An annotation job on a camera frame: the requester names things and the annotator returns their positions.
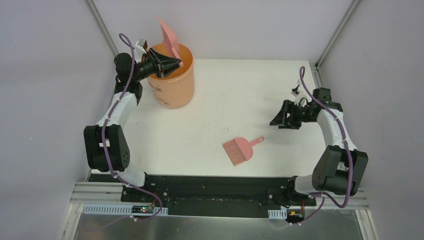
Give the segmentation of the pink dustpan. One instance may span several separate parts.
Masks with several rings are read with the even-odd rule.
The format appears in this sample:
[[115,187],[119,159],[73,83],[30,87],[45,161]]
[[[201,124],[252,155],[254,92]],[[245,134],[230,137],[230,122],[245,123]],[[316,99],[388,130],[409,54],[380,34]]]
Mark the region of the pink dustpan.
[[159,17],[156,17],[162,31],[162,43],[167,52],[176,59],[180,59],[179,42],[174,31]]

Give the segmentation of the pink hand brush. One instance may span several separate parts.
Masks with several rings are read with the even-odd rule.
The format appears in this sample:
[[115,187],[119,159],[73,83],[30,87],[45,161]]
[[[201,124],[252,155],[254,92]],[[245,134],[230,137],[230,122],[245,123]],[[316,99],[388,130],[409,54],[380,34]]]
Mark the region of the pink hand brush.
[[243,137],[235,137],[234,139],[222,144],[224,151],[234,167],[249,161],[253,155],[253,147],[265,140],[263,136],[253,140],[246,140]]

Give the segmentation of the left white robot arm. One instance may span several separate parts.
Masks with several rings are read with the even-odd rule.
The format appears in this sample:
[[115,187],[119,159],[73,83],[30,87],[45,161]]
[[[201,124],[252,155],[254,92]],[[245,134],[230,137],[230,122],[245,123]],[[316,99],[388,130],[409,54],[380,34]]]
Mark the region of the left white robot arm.
[[105,115],[83,130],[87,163],[90,169],[110,173],[127,186],[135,186],[133,195],[140,202],[152,198],[153,189],[145,184],[145,175],[131,162],[124,127],[138,106],[143,92],[141,81],[154,75],[169,76],[183,65],[178,53],[164,55],[153,48],[142,54],[140,62],[125,52],[114,57],[116,77],[112,102]]

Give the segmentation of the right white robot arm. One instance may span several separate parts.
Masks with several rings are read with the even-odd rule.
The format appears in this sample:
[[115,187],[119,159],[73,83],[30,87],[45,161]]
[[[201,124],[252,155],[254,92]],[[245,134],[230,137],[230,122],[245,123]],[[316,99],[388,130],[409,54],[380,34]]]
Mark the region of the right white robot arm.
[[314,167],[312,174],[293,176],[289,188],[284,190],[284,200],[296,205],[304,195],[317,192],[331,192],[345,195],[350,189],[354,196],[359,188],[366,166],[368,155],[359,151],[349,139],[344,125],[343,109],[340,103],[332,101],[328,88],[316,88],[312,92],[314,100],[300,105],[301,98],[296,101],[284,100],[278,114],[270,121],[270,126],[279,129],[298,130],[302,123],[318,123],[326,148]]

